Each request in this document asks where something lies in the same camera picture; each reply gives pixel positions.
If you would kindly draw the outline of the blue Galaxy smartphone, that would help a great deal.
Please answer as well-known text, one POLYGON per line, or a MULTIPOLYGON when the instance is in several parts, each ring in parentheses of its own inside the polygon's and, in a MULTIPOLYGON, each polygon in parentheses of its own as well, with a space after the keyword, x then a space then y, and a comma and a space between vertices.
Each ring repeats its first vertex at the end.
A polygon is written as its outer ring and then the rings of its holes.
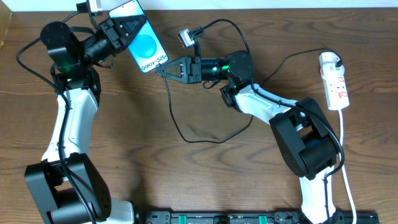
MULTIPOLYGON (((129 1, 109 12, 112 18, 141 15, 145 13, 138 1, 129 1)), ((149 21, 141 27, 128 46, 128 50, 142 73, 147 73, 169 60, 149 21)))

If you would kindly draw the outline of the white power strip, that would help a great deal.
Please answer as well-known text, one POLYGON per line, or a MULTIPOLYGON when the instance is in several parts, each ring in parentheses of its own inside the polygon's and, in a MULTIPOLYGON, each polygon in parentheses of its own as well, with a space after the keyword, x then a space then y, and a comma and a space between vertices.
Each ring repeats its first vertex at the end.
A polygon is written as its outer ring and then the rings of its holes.
POLYGON ((338 111, 349 106, 348 91, 343 76, 322 79, 329 110, 338 111))

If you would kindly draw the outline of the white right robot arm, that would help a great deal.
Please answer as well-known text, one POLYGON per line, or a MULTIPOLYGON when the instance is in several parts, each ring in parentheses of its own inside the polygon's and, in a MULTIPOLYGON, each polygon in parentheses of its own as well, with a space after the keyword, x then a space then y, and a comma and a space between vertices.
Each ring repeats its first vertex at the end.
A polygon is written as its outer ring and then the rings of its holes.
POLYGON ((224 103, 268 124, 286 165, 299 177, 305 218, 333 223, 331 177, 341 169, 336 157, 343 148, 315 100, 288 100, 263 90, 254 83, 254 63, 244 50, 221 58, 184 56, 155 71, 165 80, 185 84, 228 80, 220 90, 224 103))

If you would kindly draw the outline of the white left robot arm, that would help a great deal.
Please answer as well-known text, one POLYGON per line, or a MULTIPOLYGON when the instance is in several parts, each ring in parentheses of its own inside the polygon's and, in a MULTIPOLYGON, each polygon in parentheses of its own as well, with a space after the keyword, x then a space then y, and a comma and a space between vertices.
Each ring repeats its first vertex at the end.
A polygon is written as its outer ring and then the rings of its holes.
POLYGON ((26 167, 25 182, 45 223, 141 223, 133 203, 113 198, 91 162, 90 136, 101 94, 96 71, 127 49, 146 16, 111 17, 96 29, 47 24, 40 33, 53 60, 49 85, 58 114, 39 163, 26 167))

